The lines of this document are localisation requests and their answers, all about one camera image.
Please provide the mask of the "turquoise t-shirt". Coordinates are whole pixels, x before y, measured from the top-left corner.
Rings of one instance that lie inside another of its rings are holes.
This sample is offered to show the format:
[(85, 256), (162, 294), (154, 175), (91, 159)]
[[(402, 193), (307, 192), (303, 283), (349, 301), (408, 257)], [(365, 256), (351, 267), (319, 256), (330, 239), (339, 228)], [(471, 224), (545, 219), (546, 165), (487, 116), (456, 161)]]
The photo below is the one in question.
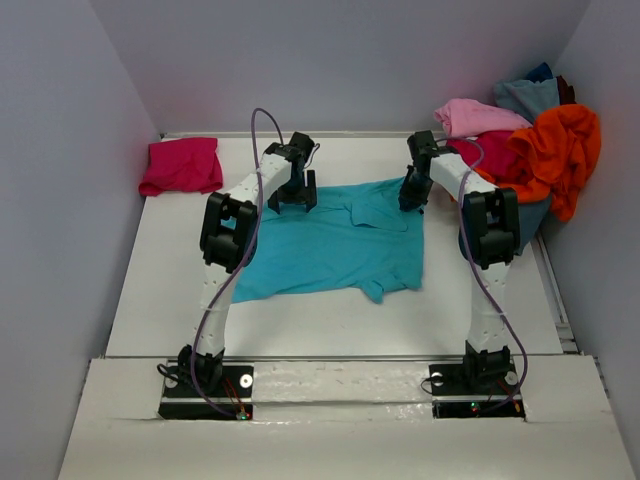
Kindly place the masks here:
[(386, 294), (418, 290), (424, 269), (422, 214), (399, 208), (399, 178), (321, 187), (306, 211), (265, 209), (257, 251), (233, 300), (357, 288), (380, 304)]

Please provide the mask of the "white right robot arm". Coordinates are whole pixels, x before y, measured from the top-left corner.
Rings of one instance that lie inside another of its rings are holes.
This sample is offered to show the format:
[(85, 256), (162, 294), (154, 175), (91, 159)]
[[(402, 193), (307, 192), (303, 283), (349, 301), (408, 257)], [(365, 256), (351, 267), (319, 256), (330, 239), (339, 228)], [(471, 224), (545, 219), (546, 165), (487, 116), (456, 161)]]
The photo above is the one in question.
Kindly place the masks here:
[(508, 338), (513, 328), (502, 308), (506, 279), (520, 247), (517, 194), (484, 179), (431, 131), (407, 139), (412, 164), (399, 192), (403, 211), (427, 204), (437, 184), (457, 200), (459, 242), (472, 274), (471, 324), (462, 360), (430, 368), (432, 392), (483, 395), (515, 373)]

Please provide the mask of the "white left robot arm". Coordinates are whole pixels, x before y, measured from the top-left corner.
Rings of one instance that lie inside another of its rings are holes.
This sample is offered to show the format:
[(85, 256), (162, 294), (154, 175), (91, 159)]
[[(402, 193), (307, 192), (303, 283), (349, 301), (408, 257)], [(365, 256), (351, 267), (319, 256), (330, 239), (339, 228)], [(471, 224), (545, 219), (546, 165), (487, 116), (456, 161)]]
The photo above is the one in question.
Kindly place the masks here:
[(240, 272), (253, 258), (262, 212), (283, 205), (317, 205), (315, 172), (306, 171), (317, 144), (295, 132), (274, 142), (256, 158), (256, 171), (226, 193), (210, 194), (205, 204), (199, 247), (205, 265), (203, 317), (192, 344), (178, 355), (177, 379), (201, 396), (211, 396), (223, 376), (225, 327)]

